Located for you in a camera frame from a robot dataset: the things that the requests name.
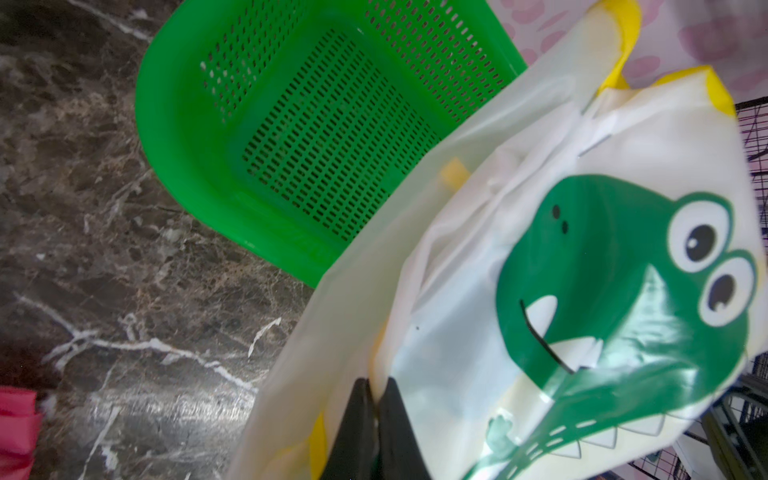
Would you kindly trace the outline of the white dinosaur raincoat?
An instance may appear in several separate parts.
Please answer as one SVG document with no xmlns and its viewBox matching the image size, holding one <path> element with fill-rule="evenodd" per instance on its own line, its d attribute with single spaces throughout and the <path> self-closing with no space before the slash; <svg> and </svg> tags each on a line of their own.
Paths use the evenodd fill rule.
<svg viewBox="0 0 768 480">
<path fill-rule="evenodd" d="M 231 479 L 320 479 L 357 379 L 400 390 L 431 479 L 586 479 L 672 444 L 767 347 L 733 100 L 622 78 L 600 1 L 431 150 L 318 283 Z"/>
</svg>

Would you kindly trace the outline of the magenta raincoat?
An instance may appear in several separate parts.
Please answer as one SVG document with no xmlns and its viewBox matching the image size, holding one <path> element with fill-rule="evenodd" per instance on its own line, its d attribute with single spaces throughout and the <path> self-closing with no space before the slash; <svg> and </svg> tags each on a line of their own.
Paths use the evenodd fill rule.
<svg viewBox="0 0 768 480">
<path fill-rule="evenodd" d="M 26 480 L 43 414 L 36 407 L 35 391 L 1 387 L 1 480 Z"/>
</svg>

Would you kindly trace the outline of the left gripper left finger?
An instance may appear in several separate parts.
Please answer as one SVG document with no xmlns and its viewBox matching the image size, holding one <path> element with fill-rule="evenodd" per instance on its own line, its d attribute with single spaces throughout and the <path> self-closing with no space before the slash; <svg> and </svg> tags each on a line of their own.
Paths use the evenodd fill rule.
<svg viewBox="0 0 768 480">
<path fill-rule="evenodd" d="M 373 478 L 377 443 L 375 420 L 375 403 L 369 381 L 357 379 L 352 386 L 321 480 Z"/>
</svg>

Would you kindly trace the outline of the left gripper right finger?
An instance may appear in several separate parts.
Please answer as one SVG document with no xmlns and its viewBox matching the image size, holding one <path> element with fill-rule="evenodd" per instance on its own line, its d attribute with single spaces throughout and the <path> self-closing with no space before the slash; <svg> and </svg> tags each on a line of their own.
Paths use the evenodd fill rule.
<svg viewBox="0 0 768 480">
<path fill-rule="evenodd" d="M 389 378 L 379 403 L 377 478 L 430 480 L 396 381 Z"/>
</svg>

